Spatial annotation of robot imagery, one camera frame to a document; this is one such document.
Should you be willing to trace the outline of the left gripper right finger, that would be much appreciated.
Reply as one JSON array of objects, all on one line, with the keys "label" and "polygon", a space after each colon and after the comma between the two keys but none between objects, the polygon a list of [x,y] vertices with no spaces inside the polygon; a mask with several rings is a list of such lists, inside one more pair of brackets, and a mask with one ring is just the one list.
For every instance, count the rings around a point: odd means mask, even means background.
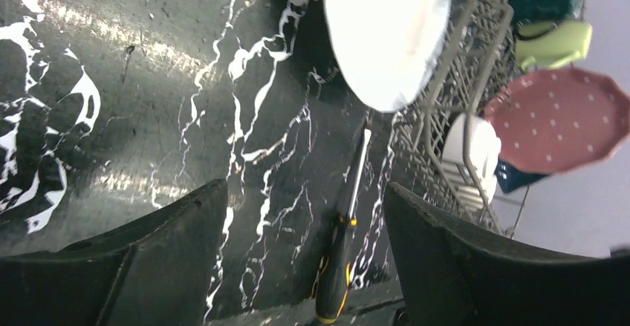
[{"label": "left gripper right finger", "polygon": [[411,325],[627,325],[629,256],[495,234],[391,183],[383,201]]}]

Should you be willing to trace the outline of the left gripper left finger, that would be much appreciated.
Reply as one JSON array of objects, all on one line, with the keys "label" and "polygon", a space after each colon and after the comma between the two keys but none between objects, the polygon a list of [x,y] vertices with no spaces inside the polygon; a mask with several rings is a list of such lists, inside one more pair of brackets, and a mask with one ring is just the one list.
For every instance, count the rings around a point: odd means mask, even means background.
[{"label": "left gripper left finger", "polygon": [[201,325],[227,182],[57,252],[1,259],[3,325]]}]

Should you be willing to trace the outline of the blue shell shaped plate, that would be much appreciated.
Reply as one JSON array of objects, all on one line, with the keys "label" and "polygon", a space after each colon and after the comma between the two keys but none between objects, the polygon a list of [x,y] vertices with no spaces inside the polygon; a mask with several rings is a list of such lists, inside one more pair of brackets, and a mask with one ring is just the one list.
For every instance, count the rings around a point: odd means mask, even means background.
[{"label": "blue shell shaped plate", "polygon": [[548,175],[522,172],[508,162],[499,159],[495,176],[501,191],[504,194],[509,194],[522,187],[537,183]]}]

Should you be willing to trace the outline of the white bowl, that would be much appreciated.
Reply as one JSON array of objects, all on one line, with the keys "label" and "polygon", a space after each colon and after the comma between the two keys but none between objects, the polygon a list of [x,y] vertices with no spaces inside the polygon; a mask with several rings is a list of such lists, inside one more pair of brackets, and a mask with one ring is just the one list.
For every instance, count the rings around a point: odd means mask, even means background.
[{"label": "white bowl", "polygon": [[490,123],[480,117],[470,119],[469,149],[464,149],[464,128],[467,116],[459,114],[447,132],[441,153],[445,176],[455,187],[463,207],[477,212],[490,203],[496,193],[501,140]]}]

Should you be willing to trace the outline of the pink dotted scalloped plate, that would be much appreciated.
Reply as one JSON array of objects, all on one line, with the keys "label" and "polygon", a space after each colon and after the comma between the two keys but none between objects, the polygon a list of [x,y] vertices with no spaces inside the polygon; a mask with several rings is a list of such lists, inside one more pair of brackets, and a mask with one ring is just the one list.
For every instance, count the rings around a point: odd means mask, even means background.
[{"label": "pink dotted scalloped plate", "polygon": [[532,71],[484,108],[501,160],[553,175],[607,160],[629,137],[629,95],[609,76],[580,68]]}]

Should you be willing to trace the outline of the light green mug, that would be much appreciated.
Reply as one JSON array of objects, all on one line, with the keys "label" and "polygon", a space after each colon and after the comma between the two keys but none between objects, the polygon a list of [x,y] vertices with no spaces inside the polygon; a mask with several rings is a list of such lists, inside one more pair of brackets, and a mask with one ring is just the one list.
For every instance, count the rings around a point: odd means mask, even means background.
[{"label": "light green mug", "polygon": [[515,59],[530,68],[561,68],[584,60],[589,52],[593,27],[576,19],[520,25],[516,32]]}]

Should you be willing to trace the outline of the white plate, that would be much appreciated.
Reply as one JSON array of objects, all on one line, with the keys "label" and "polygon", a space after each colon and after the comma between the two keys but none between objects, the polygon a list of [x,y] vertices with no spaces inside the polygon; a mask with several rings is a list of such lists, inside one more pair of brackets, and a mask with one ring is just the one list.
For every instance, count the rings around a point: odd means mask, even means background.
[{"label": "white plate", "polygon": [[435,70],[452,0],[324,0],[331,47],[357,98],[381,113],[413,103]]}]

